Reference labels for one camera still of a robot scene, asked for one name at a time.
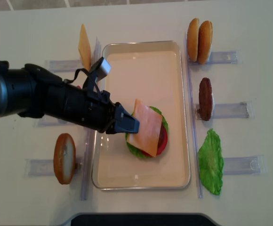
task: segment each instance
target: bun slice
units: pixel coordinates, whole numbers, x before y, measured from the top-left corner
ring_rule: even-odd
[[[198,31],[199,31],[199,19],[194,18],[189,24],[188,33],[187,33],[188,56],[189,56],[189,59],[192,61],[197,60]]]
[[[199,27],[197,61],[205,64],[211,53],[213,26],[210,21],[205,21]]]
[[[54,152],[54,173],[62,185],[71,182],[75,171],[76,147],[72,136],[60,134]]]

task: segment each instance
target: clear plastic holder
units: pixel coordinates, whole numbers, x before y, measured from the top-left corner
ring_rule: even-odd
[[[199,164],[198,164],[198,142],[196,133],[196,120],[200,120],[198,115],[198,104],[193,103],[192,93],[192,81],[190,74],[190,66],[198,65],[197,62],[189,60],[187,54],[187,40],[185,34],[184,49],[186,56],[186,73],[187,73],[187,84],[189,91],[189,106],[191,113],[191,134],[192,141],[194,144],[194,157],[195,157],[195,174],[196,186],[198,198],[203,198],[202,184],[199,178]],[[212,52],[207,64],[236,64],[242,63],[240,51],[228,51],[228,52]],[[225,119],[225,118],[252,118],[254,117],[253,107],[250,101],[240,102],[236,104],[223,104],[215,105],[213,112],[213,119]],[[266,173],[266,165],[263,155],[257,155],[252,157],[240,157],[240,158],[224,158],[224,175],[249,175],[249,174],[263,174]]]
[[[94,64],[101,57],[101,43],[96,38],[95,50],[92,54],[91,64]],[[82,68],[80,60],[46,60],[45,67],[53,73],[57,72],[75,72],[77,68]],[[44,115],[41,119],[35,120],[35,126],[65,126],[75,125],[71,122]]]
[[[83,175],[82,175],[82,184],[81,184],[81,193],[80,199],[87,200],[88,198],[88,187],[89,182],[91,182],[91,167],[92,160],[95,148],[96,132],[93,129],[85,128],[87,131],[86,141],[85,141],[85,151],[84,151],[84,165]]]
[[[96,38],[96,45],[91,57],[91,65],[95,63],[101,55],[101,44]],[[75,72],[77,68],[83,68],[81,60],[46,60],[45,68],[50,72]]]
[[[82,158],[77,158],[75,163],[74,174],[82,172],[83,162]],[[52,159],[26,159],[24,170],[25,177],[43,177],[54,176],[54,163]]]
[[[241,158],[224,158],[223,175],[265,174],[267,167],[264,155]]]
[[[46,60],[45,68],[52,72],[75,72],[77,68],[83,68],[80,60]]]
[[[195,104],[195,116],[201,120],[199,104]],[[211,119],[247,119],[253,118],[254,112],[251,101],[236,104],[217,104],[214,107]]]
[[[227,52],[211,52],[209,59],[205,63],[206,65],[215,64],[241,64],[241,51],[232,50]],[[188,59],[189,65],[200,65],[197,61],[193,62]]]

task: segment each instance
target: food item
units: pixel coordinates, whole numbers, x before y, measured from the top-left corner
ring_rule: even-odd
[[[210,120],[214,106],[211,81],[208,78],[203,78],[199,85],[199,113],[202,120]]]
[[[209,129],[198,151],[199,177],[202,185],[212,194],[220,195],[224,160],[218,134]]]
[[[91,64],[91,50],[90,50],[90,45],[88,41],[88,35],[86,34],[84,24],[82,24],[81,30],[80,30],[78,50],[79,50],[84,68],[89,71],[90,64]]]
[[[199,27],[197,61],[205,64],[211,53],[213,26],[210,21],[205,21]]]
[[[197,52],[198,52],[198,31],[199,30],[199,19],[194,18],[188,28],[187,33],[187,49],[189,59],[192,61],[197,60]]]
[[[133,116],[140,121],[140,129],[137,134],[125,136],[130,152],[139,158],[161,154],[168,141],[168,124],[160,110],[136,100]]]
[[[60,134],[55,145],[54,173],[62,185],[71,182],[75,170],[76,147],[72,136]]]

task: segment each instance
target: bottom bun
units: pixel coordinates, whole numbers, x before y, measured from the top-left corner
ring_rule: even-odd
[[[72,136],[60,134],[55,145],[54,173],[59,183],[67,185],[71,182],[75,171],[76,147]]]

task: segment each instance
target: brown patty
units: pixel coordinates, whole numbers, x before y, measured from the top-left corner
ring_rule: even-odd
[[[208,121],[213,110],[212,86],[208,78],[203,78],[199,85],[199,108],[201,119]]]

